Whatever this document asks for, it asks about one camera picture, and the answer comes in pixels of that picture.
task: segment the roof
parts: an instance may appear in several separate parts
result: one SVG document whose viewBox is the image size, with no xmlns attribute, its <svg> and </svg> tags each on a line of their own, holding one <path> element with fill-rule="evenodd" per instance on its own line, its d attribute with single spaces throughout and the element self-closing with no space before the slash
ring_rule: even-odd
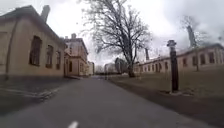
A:
<svg viewBox="0 0 224 128">
<path fill-rule="evenodd" d="M 202 47 L 199 47 L 198 48 L 198 51 L 203 51 L 203 50 L 207 50 L 207 49 L 210 49 L 210 48 L 215 48 L 215 47 L 218 47 L 220 49 L 223 49 L 224 50 L 224 47 L 219 44 L 219 43 L 216 43 L 216 44 L 209 44 L 207 46 L 202 46 Z M 189 55 L 191 53 L 195 52 L 195 49 L 194 48 L 191 48 L 191 49 L 187 49 L 187 50 L 182 50 L 180 52 L 177 53 L 177 57 L 181 57 L 181 56 L 185 56 L 185 55 Z M 156 59 L 153 59 L 153 60 L 150 60 L 144 64 L 150 64 L 150 63 L 154 63 L 154 62 L 157 62 L 157 61 L 163 61 L 163 60 L 167 60 L 167 59 L 170 59 L 169 56 L 164 56 L 164 57 L 158 57 Z"/>
<path fill-rule="evenodd" d="M 86 45 L 85 45 L 85 43 L 84 43 L 84 41 L 83 41 L 82 38 L 62 39 L 62 40 L 63 40 L 64 43 L 68 43 L 68 42 L 72 42 L 72 43 L 74 43 L 74 42 L 81 42 L 82 45 L 84 46 L 84 49 L 85 49 L 86 53 L 88 54 L 88 50 L 87 50 Z"/>
<path fill-rule="evenodd" d="M 30 18 L 38 27 L 40 27 L 43 31 L 45 31 L 48 36 L 53 38 L 60 45 L 66 46 L 58 37 L 58 35 L 48 26 L 48 24 L 40 17 L 40 15 L 36 12 L 33 6 L 25 6 L 21 8 L 16 8 L 14 11 L 6 13 L 5 15 L 0 16 L 0 23 L 5 23 L 11 20 L 15 20 L 17 18 L 28 17 Z"/>
</svg>

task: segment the window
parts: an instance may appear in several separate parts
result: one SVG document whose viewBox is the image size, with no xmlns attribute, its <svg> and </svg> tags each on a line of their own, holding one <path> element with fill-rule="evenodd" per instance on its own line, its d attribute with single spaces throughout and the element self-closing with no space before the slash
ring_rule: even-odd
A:
<svg viewBox="0 0 224 128">
<path fill-rule="evenodd" d="M 70 45 L 70 47 L 69 47 L 69 52 L 70 52 L 70 54 L 72 54 L 72 45 Z"/>
<path fill-rule="evenodd" d="M 40 64 L 40 49 L 41 49 L 42 40 L 34 36 L 30 49 L 30 58 L 29 63 L 32 65 L 39 66 Z"/>
<path fill-rule="evenodd" d="M 72 61 L 69 62 L 69 72 L 72 72 Z"/>
<path fill-rule="evenodd" d="M 140 72 L 143 72 L 143 66 L 140 67 Z"/>
<path fill-rule="evenodd" d="M 56 68 L 60 69 L 61 67 L 61 52 L 56 52 L 56 56 L 57 56 L 57 63 L 56 63 Z"/>
<path fill-rule="evenodd" d="M 161 70 L 162 69 L 162 65 L 159 63 L 159 69 Z"/>
<path fill-rule="evenodd" d="M 165 69 L 168 70 L 168 62 L 165 62 Z"/>
<path fill-rule="evenodd" d="M 80 72 L 84 72 L 83 63 L 80 63 Z"/>
<path fill-rule="evenodd" d="M 197 57 L 196 56 L 192 57 L 192 65 L 197 66 Z"/>
<path fill-rule="evenodd" d="M 52 68 L 52 57 L 53 57 L 53 47 L 48 45 L 47 47 L 47 60 L 46 60 L 46 67 Z"/>
<path fill-rule="evenodd" d="M 201 65 L 204 65 L 205 64 L 205 55 L 204 54 L 200 55 L 200 60 L 201 60 Z"/>
<path fill-rule="evenodd" d="M 152 65 L 152 71 L 154 71 L 154 65 Z"/>
<path fill-rule="evenodd" d="M 183 67 L 187 67 L 187 59 L 186 58 L 183 59 Z"/>
<path fill-rule="evenodd" d="M 148 71 L 150 71 L 150 65 L 148 65 Z"/>
<path fill-rule="evenodd" d="M 211 64 L 215 63 L 215 58 L 214 58 L 213 52 L 208 53 L 208 57 L 209 57 L 209 63 L 211 63 Z"/>
</svg>

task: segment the pole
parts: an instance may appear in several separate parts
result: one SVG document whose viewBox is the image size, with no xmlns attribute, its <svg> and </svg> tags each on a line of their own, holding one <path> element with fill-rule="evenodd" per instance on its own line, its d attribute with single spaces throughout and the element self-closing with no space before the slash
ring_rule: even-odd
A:
<svg viewBox="0 0 224 128">
<path fill-rule="evenodd" d="M 177 54 L 175 50 L 176 42 L 174 40 L 168 41 L 167 46 L 170 47 L 170 62 L 171 62 L 171 75 L 172 75 L 172 92 L 175 93 L 179 90 L 179 74 Z"/>
</svg>

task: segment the white road marking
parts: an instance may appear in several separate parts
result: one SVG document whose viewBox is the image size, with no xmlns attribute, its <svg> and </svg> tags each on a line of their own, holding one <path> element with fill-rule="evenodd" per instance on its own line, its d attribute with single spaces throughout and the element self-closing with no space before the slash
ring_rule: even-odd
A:
<svg viewBox="0 0 224 128">
<path fill-rule="evenodd" d="M 72 124 L 70 124 L 69 126 L 68 126 L 68 128 L 78 128 L 78 122 L 77 121 L 74 121 L 74 122 L 72 122 Z"/>
</svg>

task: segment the beige building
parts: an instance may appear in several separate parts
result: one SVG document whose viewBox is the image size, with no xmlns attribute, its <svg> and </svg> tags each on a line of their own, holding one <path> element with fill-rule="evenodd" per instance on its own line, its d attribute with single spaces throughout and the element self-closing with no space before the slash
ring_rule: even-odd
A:
<svg viewBox="0 0 224 128">
<path fill-rule="evenodd" d="M 67 45 L 65 74 L 67 76 L 87 76 L 88 75 L 88 51 L 82 38 L 76 38 L 72 34 L 71 39 L 63 39 Z"/>
<path fill-rule="evenodd" d="M 88 75 L 92 76 L 95 73 L 95 65 L 93 62 L 88 61 L 88 67 L 87 67 Z"/>
<path fill-rule="evenodd" d="M 49 11 L 26 6 L 0 17 L 1 78 L 63 76 L 66 45 L 46 23 Z"/>
<path fill-rule="evenodd" d="M 198 55 L 198 65 L 200 70 L 212 69 L 224 65 L 224 48 L 222 45 L 212 44 L 200 47 L 197 51 L 198 54 L 196 54 L 195 49 L 177 54 L 179 71 L 195 71 L 197 64 L 196 55 Z M 161 57 L 150 60 L 144 64 L 135 65 L 134 71 L 136 73 L 170 72 L 170 58 Z"/>
</svg>

